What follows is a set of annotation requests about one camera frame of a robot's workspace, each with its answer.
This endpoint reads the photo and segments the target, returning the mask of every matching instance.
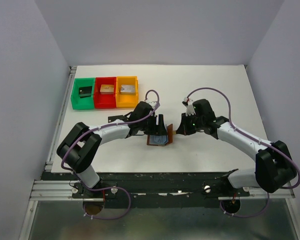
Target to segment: green bin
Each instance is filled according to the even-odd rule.
[[[94,89],[95,78],[75,78],[71,93],[71,103],[74,110],[90,110],[95,109],[94,105]],[[91,96],[80,97],[79,88],[92,87]]]

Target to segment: plastic bin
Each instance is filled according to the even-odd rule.
[[[93,102],[96,109],[113,109],[117,107],[116,104],[116,82],[114,77],[96,77],[93,91]],[[101,94],[100,88],[102,84],[113,85],[113,94]]]
[[[135,94],[120,94],[121,85],[134,85]],[[135,108],[139,102],[138,80],[136,76],[117,76],[115,88],[117,108]]]
[[[80,98],[79,88],[92,87],[91,96]],[[71,103],[74,110],[94,109],[95,78],[75,78],[71,93]]]

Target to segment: gray wall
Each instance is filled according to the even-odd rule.
[[[71,65],[247,64],[283,0],[35,0]]]
[[[18,239],[68,64],[33,0],[0,1],[0,240]]]
[[[300,0],[283,3],[247,73],[269,139],[286,142],[300,167]]]

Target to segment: reflective surface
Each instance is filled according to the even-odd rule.
[[[241,201],[240,214],[259,211],[265,200]],[[122,209],[101,213],[120,214]],[[117,220],[84,217],[77,201],[38,203],[31,240],[296,240],[284,199],[273,199],[261,216],[239,219],[220,209],[157,208],[132,209]]]

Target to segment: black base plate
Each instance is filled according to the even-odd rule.
[[[232,197],[234,191],[221,192],[217,187],[221,177],[226,172],[173,172],[173,173],[98,173],[101,181],[96,188],[122,187],[131,196],[132,208],[218,208],[218,197]],[[43,172],[45,181],[78,180],[70,173]],[[206,193],[204,186],[210,186],[211,192]],[[102,192],[90,192],[81,183],[76,183],[78,193],[72,195],[75,199],[102,198]],[[240,197],[249,196],[243,189],[236,189]],[[118,190],[113,194],[105,191],[107,208],[126,208],[128,198]]]

